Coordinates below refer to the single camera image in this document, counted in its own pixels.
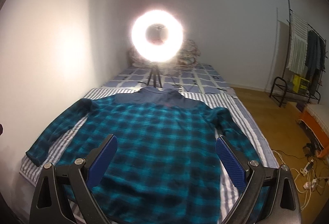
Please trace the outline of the black tripod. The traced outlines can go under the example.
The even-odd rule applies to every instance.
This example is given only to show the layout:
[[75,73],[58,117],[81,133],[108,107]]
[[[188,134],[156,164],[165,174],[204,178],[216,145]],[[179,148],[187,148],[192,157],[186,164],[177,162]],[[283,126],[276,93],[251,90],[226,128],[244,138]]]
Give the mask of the black tripod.
[[159,67],[156,63],[153,63],[151,65],[150,74],[149,74],[148,80],[147,80],[147,86],[150,86],[150,81],[151,80],[153,80],[153,87],[162,88],[161,73],[160,73]]

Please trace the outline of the black clothes rack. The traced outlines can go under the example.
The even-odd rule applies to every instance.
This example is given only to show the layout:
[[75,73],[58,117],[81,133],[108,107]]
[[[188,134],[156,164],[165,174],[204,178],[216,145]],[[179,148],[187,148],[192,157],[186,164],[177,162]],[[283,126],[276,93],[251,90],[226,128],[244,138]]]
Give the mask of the black clothes rack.
[[269,97],[280,108],[289,101],[319,104],[328,59],[327,41],[292,9],[290,1],[288,13],[284,67],[281,75],[273,79]]

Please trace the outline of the striped white hanging towel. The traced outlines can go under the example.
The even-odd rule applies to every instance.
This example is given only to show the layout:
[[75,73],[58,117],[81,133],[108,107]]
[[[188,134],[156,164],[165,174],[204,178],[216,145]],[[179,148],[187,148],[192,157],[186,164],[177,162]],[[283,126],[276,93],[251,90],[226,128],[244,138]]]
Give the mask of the striped white hanging towel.
[[290,42],[286,68],[295,73],[303,74],[307,56],[308,23],[291,11]]

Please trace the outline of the small black floor device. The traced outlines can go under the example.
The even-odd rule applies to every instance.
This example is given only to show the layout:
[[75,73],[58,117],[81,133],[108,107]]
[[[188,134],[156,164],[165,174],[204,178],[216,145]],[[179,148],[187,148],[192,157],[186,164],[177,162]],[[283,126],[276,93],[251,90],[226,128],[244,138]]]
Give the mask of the small black floor device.
[[316,156],[316,151],[317,151],[317,148],[312,143],[307,143],[303,147],[303,152],[304,152],[305,157],[315,157]]

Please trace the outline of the folded floral blankets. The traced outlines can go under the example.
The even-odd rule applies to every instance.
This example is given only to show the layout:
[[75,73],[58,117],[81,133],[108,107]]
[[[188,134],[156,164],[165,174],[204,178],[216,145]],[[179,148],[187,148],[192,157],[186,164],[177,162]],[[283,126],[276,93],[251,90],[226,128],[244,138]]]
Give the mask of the folded floral blankets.
[[[172,59],[163,63],[158,63],[157,65],[160,68],[192,68],[198,64],[197,58],[200,56],[201,52],[196,43],[193,40],[187,39],[183,42],[180,50]],[[153,64],[142,57],[134,47],[129,49],[128,59],[134,67],[151,67]]]

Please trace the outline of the white power strip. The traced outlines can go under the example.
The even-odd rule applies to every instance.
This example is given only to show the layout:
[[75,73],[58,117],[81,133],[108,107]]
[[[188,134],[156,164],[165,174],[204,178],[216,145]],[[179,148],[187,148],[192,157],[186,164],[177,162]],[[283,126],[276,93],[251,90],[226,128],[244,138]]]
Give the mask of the white power strip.
[[307,174],[307,173],[309,172],[309,170],[312,168],[312,166],[313,166],[313,161],[308,162],[308,163],[305,165],[305,167],[304,167],[303,169],[301,169],[301,173],[302,173],[303,175]]

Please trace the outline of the blue checked bed sheet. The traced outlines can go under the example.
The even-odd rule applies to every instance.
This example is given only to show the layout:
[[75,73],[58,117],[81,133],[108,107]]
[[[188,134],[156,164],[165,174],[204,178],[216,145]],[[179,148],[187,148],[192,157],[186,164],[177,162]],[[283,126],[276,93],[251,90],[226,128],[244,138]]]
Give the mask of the blue checked bed sheet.
[[[162,87],[186,93],[227,94],[235,96],[235,91],[221,75],[208,64],[198,64],[188,69],[161,69]],[[150,68],[134,67],[106,82],[103,87],[139,89],[147,85]]]

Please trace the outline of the yellow crate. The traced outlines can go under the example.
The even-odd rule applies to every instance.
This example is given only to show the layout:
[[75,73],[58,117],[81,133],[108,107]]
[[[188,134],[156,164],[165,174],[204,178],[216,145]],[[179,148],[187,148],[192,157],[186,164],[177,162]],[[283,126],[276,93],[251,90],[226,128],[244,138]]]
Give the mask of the yellow crate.
[[309,87],[309,80],[306,80],[299,75],[294,75],[293,80],[293,91],[298,94],[306,94]]

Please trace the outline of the orange covered box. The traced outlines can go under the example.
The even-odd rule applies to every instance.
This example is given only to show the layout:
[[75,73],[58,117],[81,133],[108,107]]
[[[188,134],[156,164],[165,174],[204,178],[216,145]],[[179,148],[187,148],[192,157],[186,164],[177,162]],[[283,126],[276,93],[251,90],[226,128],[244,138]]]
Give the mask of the orange covered box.
[[299,117],[313,133],[320,143],[320,149],[316,150],[317,158],[328,156],[328,106],[321,104],[307,104]]

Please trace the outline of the dark hanging clothes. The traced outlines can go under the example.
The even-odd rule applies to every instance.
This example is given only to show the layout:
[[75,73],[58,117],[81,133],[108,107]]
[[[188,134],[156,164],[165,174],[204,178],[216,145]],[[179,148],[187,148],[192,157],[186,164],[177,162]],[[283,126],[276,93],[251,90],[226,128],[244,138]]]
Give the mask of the dark hanging clothes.
[[308,91],[314,95],[320,80],[320,73],[325,69],[326,43],[314,31],[308,32],[307,56],[305,66],[307,67],[306,79],[309,81]]

